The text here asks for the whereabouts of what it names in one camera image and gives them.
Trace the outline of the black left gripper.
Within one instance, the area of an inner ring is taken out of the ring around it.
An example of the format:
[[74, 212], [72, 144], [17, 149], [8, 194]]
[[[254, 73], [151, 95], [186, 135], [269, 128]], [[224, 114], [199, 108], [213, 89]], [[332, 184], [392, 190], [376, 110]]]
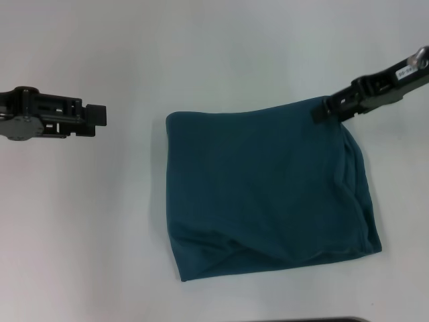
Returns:
[[103, 105], [82, 104], [81, 99], [41, 94], [33, 87], [1, 93], [1, 136], [11, 141], [31, 138], [95, 137], [94, 126], [107, 125]]

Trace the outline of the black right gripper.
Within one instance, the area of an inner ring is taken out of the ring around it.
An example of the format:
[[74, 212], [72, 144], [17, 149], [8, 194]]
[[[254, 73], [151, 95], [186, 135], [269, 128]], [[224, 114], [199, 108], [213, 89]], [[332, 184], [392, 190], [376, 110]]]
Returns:
[[325, 97], [321, 106], [311, 110], [312, 120], [319, 124], [336, 117], [343, 122], [356, 114], [397, 103], [409, 92], [427, 84], [428, 56], [410, 57], [381, 72], [361, 76], [347, 88]]

